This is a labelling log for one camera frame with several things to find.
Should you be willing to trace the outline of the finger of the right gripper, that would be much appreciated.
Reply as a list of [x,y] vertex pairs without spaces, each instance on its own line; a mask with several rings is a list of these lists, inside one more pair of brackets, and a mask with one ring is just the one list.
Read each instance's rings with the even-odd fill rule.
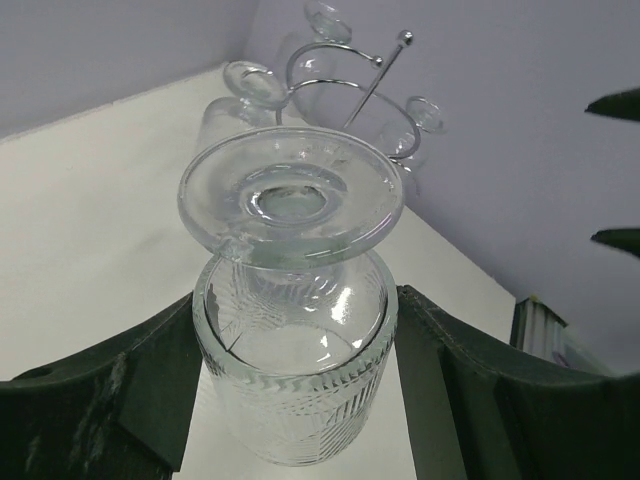
[[591,102],[586,113],[626,121],[640,120],[640,88],[605,95]]
[[600,245],[623,251],[625,253],[640,252],[640,228],[625,227],[604,229],[594,233],[590,240]]

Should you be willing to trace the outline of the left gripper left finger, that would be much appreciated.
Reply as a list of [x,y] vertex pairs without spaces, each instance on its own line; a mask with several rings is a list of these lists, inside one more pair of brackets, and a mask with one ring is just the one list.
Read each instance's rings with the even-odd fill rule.
[[202,364],[191,303],[2,382],[2,478],[172,478]]

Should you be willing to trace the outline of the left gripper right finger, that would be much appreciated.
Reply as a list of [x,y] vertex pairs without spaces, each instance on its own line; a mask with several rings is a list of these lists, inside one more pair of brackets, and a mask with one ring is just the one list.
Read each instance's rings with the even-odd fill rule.
[[635,479],[639,378],[517,350],[398,288],[395,340],[420,479]]

